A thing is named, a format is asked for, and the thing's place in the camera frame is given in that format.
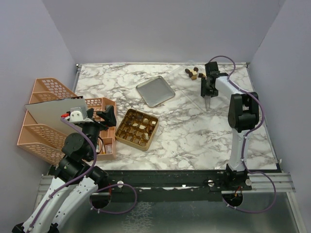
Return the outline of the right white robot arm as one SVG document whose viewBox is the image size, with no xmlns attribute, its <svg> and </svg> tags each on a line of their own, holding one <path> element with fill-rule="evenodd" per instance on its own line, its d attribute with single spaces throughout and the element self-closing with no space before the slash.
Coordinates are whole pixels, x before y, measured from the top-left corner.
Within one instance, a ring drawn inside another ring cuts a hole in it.
<svg viewBox="0 0 311 233">
<path fill-rule="evenodd" d="M 243 90 L 227 78 L 226 73 L 212 72 L 200 74 L 201 96 L 213 98 L 221 92 L 229 100 L 228 124 L 232 129 L 232 147 L 224 172 L 223 184 L 229 190 L 245 183 L 247 179 L 248 133 L 259 122 L 259 104 L 255 101 L 257 93 Z"/>
</svg>

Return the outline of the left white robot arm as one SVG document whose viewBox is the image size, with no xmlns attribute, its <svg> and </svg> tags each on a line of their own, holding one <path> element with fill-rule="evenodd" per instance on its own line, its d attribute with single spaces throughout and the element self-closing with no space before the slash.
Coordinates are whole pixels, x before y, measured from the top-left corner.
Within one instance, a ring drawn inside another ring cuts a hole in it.
<svg viewBox="0 0 311 233">
<path fill-rule="evenodd" d="M 96 121 L 93 114 L 100 117 Z M 62 147 L 60 160 L 50 187 L 27 221 L 13 227 L 14 233 L 58 233 L 65 218 L 95 191 L 107 187 L 108 173 L 95 165 L 100 132 L 115 126 L 114 106 L 94 112 L 72 108 L 60 120 L 73 128 Z"/>
</svg>

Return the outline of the black metal tongs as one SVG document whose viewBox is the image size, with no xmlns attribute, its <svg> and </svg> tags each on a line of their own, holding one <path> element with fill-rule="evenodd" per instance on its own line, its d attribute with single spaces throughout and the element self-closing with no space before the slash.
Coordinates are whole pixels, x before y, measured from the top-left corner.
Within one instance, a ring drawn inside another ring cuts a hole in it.
<svg viewBox="0 0 311 233">
<path fill-rule="evenodd" d="M 205 96 L 204 97 L 206 111 L 208 111 L 210 109 L 210 99 L 211 99 L 210 96 Z"/>
</svg>

